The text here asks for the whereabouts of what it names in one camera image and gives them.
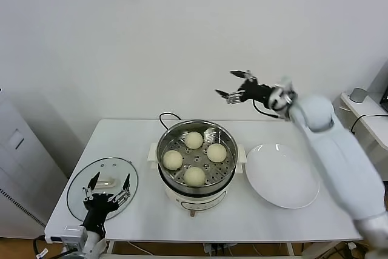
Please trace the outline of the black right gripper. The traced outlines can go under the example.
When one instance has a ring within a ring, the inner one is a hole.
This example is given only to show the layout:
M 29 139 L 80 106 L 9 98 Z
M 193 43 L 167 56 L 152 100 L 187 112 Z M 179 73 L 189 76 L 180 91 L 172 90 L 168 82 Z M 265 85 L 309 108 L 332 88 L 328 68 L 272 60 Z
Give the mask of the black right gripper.
M 272 93 L 272 88 L 265 84 L 258 84 L 256 78 L 251 71 L 231 70 L 230 73 L 238 78 L 245 79 L 241 86 L 241 90 L 233 93 L 227 93 L 216 89 L 215 92 L 226 100 L 227 104 L 237 104 L 252 99 L 258 101 L 264 106 L 268 106 L 269 97 Z

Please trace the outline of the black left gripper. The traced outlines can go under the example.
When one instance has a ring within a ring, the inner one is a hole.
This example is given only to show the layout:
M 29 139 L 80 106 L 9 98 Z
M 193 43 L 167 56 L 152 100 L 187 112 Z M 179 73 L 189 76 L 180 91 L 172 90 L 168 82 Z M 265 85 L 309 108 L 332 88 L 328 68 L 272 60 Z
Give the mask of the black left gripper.
M 118 210 L 119 204 L 123 204 L 130 196 L 130 174 L 128 173 L 122 189 L 116 194 L 94 193 L 99 179 L 99 172 L 83 187 L 85 194 L 84 206 L 87 215 L 82 226 L 89 232 L 104 232 L 104 223 L 110 212 Z

